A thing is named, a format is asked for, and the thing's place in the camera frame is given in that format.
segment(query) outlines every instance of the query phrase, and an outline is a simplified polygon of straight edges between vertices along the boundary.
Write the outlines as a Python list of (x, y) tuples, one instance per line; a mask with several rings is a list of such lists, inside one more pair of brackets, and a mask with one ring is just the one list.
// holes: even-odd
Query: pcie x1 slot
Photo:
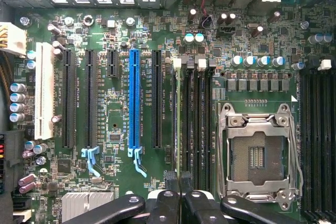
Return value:
[(86, 50), (85, 59), (85, 147), (92, 148), (97, 146), (97, 55), (93, 50)]
[(152, 51), (152, 147), (162, 145), (162, 56)]
[(107, 76), (113, 79), (119, 78), (119, 54), (118, 51), (107, 51)]
[(129, 79), (129, 142), (128, 156), (134, 157), (135, 169), (144, 177), (147, 174), (139, 168), (140, 154), (140, 55), (139, 50), (131, 49), (129, 53), (130, 79)]
[(73, 148), (76, 128), (76, 55), (63, 52), (62, 72), (62, 145)]

